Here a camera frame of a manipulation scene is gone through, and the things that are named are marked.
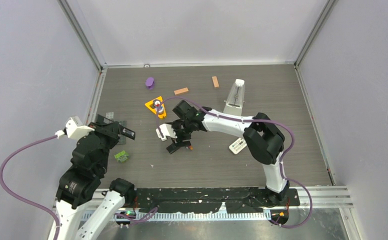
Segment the white printed card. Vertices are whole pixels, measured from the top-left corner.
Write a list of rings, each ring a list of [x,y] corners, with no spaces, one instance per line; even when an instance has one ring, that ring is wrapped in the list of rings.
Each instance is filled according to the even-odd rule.
[[[247,143],[243,138],[238,138],[233,143],[229,145],[229,150],[234,154],[239,154],[244,148],[247,147]]]

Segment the black remote control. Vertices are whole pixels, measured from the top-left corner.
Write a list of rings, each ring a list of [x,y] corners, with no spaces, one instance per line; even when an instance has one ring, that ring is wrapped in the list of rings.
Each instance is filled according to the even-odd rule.
[[[116,122],[114,119],[107,118],[107,117],[102,116],[100,114],[98,114],[96,116],[95,121],[99,124],[110,124],[110,123]],[[127,122],[125,120],[117,121],[117,122],[119,123],[119,127],[118,127],[119,141],[118,141],[117,145],[126,144],[127,139],[135,140],[136,132],[126,127]]]

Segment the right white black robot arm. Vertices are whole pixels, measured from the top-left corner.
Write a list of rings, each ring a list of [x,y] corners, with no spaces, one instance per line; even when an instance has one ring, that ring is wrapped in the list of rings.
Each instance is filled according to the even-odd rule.
[[[242,139],[252,157],[259,162],[266,177],[265,191],[273,205],[281,205],[288,197],[290,181],[285,177],[282,157],[285,154],[285,136],[280,124],[264,113],[255,116],[237,116],[219,112],[210,107],[195,108],[181,100],[173,112],[178,119],[156,128],[162,141],[171,139],[166,149],[170,154],[188,147],[193,132],[219,132]]]

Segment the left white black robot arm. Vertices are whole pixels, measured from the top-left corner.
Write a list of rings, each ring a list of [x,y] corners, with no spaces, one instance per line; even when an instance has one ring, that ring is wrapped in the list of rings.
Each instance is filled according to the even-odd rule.
[[[95,240],[112,216],[122,207],[135,203],[135,185],[117,178],[109,185],[103,201],[79,226],[82,215],[90,206],[94,193],[105,177],[110,150],[120,138],[136,138],[135,131],[98,115],[95,122],[85,125],[78,116],[71,116],[60,136],[76,140],[71,167],[59,179],[56,192],[56,217],[48,238],[50,240]]]

